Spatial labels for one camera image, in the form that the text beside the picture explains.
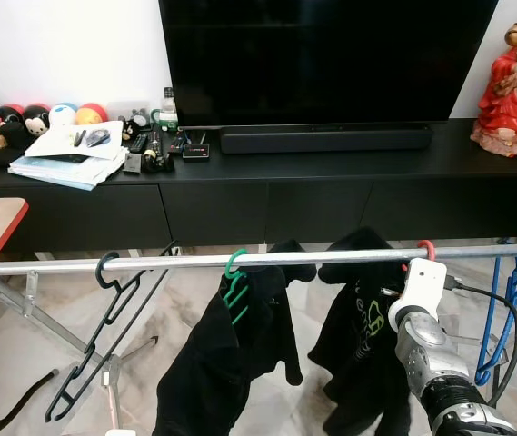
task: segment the clothes drying rack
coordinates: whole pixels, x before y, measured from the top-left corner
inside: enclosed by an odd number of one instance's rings
[[[57,260],[57,261],[30,261],[30,262],[0,262],[0,302],[11,309],[21,313],[28,321],[36,324],[42,330],[53,333],[57,338],[77,349],[84,355],[79,366],[74,367],[68,375],[65,383],[55,397],[55,400],[48,408],[45,420],[52,419],[52,412],[59,401],[66,403],[64,411],[55,418],[62,419],[82,396],[88,384],[101,371],[102,385],[107,388],[109,394],[109,409],[113,426],[116,429],[122,428],[120,422],[120,405],[116,382],[122,362],[133,358],[141,349],[149,343],[156,343],[157,338],[153,337],[146,344],[137,350],[119,357],[114,354],[114,348],[126,335],[136,318],[153,296],[155,290],[169,270],[177,268],[194,267],[225,267],[230,261],[229,255],[199,255],[182,256],[177,255],[174,248],[175,242],[168,245],[159,257],[141,258],[119,258],[118,253],[108,253],[102,259],[89,260]],[[428,251],[425,248],[411,249],[381,249],[381,250],[356,250],[356,251],[330,251],[313,253],[259,253],[243,254],[236,257],[232,266],[267,266],[267,265],[293,265],[306,263],[366,263],[386,261],[410,261],[413,258],[427,258]],[[485,246],[463,246],[463,247],[438,247],[435,249],[435,256],[438,261],[456,258],[486,258],[486,257],[513,257],[517,256],[517,244],[506,245],[485,245]],[[127,272],[138,271],[124,286],[117,280],[106,282],[102,272]],[[114,341],[107,353],[101,355],[96,351],[95,340],[106,325],[111,325],[128,301],[135,295],[140,286],[141,276],[148,271],[162,271],[153,289],[145,296],[142,304],[135,311],[133,317],[124,327],[119,337]],[[38,276],[42,274],[68,274],[68,273],[95,273],[96,280],[104,289],[114,288],[116,295],[113,302],[107,309],[104,318],[94,331],[89,342],[84,342],[72,332],[67,330],[57,320],[49,316],[35,303]],[[2,276],[25,275],[26,287],[24,294],[13,289],[1,281]],[[78,378],[85,367],[92,362],[96,365],[95,370],[85,381],[83,386],[75,395],[70,394],[66,389],[71,381]]]

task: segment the television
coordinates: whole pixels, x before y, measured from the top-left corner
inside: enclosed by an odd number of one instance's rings
[[[159,0],[179,124],[258,144],[422,134],[448,119],[496,3]]]

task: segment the metal rail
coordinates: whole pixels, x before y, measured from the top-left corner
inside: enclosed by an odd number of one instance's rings
[[[517,244],[484,245],[473,247],[439,247],[435,250],[439,260],[475,257],[507,257],[517,255]],[[233,266],[293,265],[301,263],[364,263],[405,261],[414,257],[427,257],[424,248],[356,250],[313,253],[244,254],[236,257]],[[224,267],[229,255],[141,257],[112,259],[106,271],[171,270],[175,268]],[[98,259],[70,261],[0,262],[0,275],[23,275],[31,271],[38,274],[93,273]]]

